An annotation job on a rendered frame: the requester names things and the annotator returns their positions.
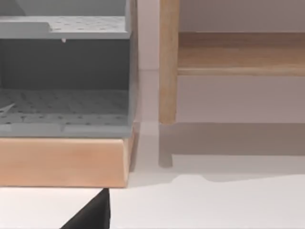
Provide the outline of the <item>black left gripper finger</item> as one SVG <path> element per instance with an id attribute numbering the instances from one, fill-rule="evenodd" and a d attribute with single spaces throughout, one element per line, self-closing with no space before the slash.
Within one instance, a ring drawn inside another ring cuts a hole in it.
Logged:
<path id="1" fill-rule="evenodd" d="M 110 192 L 104 188 L 60 229 L 110 229 L 110 222 Z"/>

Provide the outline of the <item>open wooden shelf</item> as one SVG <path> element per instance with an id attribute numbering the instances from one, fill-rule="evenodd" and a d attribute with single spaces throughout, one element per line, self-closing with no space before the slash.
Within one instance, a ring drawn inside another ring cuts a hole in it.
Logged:
<path id="1" fill-rule="evenodd" d="M 305 32 L 180 32 L 180 0 L 159 3 L 159 121 L 174 124 L 178 76 L 305 77 Z"/>

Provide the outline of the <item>grey pierced drawer inside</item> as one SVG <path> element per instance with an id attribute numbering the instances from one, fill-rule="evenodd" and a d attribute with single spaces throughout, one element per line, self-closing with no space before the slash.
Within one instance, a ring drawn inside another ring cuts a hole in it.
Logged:
<path id="1" fill-rule="evenodd" d="M 0 138 L 126 138 L 137 0 L 0 0 Z"/>

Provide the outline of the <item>pale wooden drawer front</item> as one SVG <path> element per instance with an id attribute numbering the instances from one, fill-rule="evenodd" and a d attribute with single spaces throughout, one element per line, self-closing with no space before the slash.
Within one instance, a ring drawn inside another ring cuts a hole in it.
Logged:
<path id="1" fill-rule="evenodd" d="M 0 186 L 127 186 L 139 126 L 127 138 L 0 138 Z"/>

